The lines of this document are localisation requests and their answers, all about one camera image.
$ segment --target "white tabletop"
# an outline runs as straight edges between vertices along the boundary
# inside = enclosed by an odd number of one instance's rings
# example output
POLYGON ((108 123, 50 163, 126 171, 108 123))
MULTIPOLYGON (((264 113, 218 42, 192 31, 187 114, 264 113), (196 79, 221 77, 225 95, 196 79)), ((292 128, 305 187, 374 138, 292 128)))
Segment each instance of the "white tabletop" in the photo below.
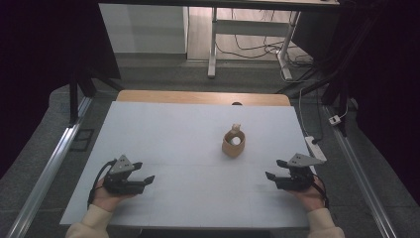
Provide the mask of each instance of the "white tabletop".
POLYGON ((276 160, 309 155, 293 107, 113 102, 60 224, 86 212, 93 181, 107 162, 142 162, 129 180, 156 176, 123 201, 110 224, 151 228, 307 227, 304 208, 264 172, 288 176, 276 160), (247 141, 231 159, 222 140, 240 123, 247 141))

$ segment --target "wrist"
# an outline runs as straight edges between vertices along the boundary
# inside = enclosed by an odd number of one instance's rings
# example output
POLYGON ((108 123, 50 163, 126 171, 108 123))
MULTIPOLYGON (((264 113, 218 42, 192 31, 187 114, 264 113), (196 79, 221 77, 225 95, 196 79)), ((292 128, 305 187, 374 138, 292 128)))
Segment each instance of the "wrist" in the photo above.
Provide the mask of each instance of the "wrist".
POLYGON ((305 203, 305 208, 307 212, 311 212, 313 210, 325 208, 324 201, 322 199, 316 199, 311 202, 305 203))
POLYGON ((93 199, 92 204, 94 204, 97 207, 100 207, 108 212, 113 212, 115 208, 118 205, 117 201, 114 201, 113 199, 93 199))

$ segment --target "wall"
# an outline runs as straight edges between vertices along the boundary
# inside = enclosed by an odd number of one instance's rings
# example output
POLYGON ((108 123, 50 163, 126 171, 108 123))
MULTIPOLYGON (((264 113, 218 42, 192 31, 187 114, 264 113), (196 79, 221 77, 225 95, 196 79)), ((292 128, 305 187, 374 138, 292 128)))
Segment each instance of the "wall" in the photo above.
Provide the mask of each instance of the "wall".
POLYGON ((114 53, 185 54, 185 7, 100 4, 114 53))

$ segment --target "black curtain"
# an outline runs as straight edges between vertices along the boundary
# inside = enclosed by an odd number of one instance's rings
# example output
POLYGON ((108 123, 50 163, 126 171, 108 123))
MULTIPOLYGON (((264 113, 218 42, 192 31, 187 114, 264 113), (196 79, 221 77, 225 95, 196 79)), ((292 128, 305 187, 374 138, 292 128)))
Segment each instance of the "black curtain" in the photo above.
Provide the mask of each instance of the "black curtain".
POLYGON ((420 204, 420 6, 389 1, 352 63, 358 124, 420 204))
POLYGON ((2 1, 0 37, 3 176, 44 117, 51 92, 75 70, 120 75, 93 1, 2 1))

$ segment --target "floor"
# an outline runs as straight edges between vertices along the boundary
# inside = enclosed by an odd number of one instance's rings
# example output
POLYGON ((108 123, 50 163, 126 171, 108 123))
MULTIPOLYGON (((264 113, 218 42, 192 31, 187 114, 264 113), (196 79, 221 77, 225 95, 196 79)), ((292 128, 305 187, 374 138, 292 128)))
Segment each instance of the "floor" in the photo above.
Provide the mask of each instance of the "floor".
MULTIPOLYGON (((228 45, 222 43, 220 47, 229 49, 228 45)), ((122 80, 116 81, 128 89, 251 93, 275 93, 287 85, 279 76, 280 68, 275 60, 220 59, 217 64, 217 76, 213 80, 207 78, 207 63, 203 60, 205 57, 185 60, 160 57, 139 59, 125 56, 118 58, 122 80)), ((297 67, 292 70, 292 75, 298 77, 304 71, 305 68, 297 67)), ((89 157, 110 103, 117 96, 117 91, 108 85, 98 80, 95 80, 95 84, 98 93, 93 98, 80 129, 81 132, 92 132, 91 140, 80 140, 71 145, 26 237, 63 237, 65 234, 67 227, 59 226, 58 222, 89 157)), ((307 84, 299 84, 293 89, 294 91, 286 91, 286 94, 295 92, 305 85, 307 84)), ((319 89, 319 95, 323 90, 324 88, 319 89)), ((328 164, 317 167, 316 170, 327 184, 334 221, 344 229, 346 237, 385 237, 379 232, 373 213, 367 206, 348 161, 345 160, 335 129, 328 125, 328 115, 317 103, 319 95, 314 91, 302 97, 300 101, 291 100, 291 103, 306 130, 314 137, 323 137, 320 147, 328 159, 328 164)), ((67 127, 68 105, 68 87, 52 93, 50 108, 43 122, 8 174, 0 180, 0 237, 6 237, 67 127)), ((419 206, 384 157, 358 129, 355 121, 357 108, 353 104, 349 105, 351 107, 347 115, 348 138, 374 192, 389 216, 397 237, 418 237, 419 206)), ((269 232, 270 236, 275 238, 300 238, 306 237, 308 231, 286 229, 269 232)), ((110 237, 138 237, 140 229, 109 227, 109 233, 110 237)), ((140 237, 154 237, 154 235, 156 235, 154 232, 147 231, 140 237)))

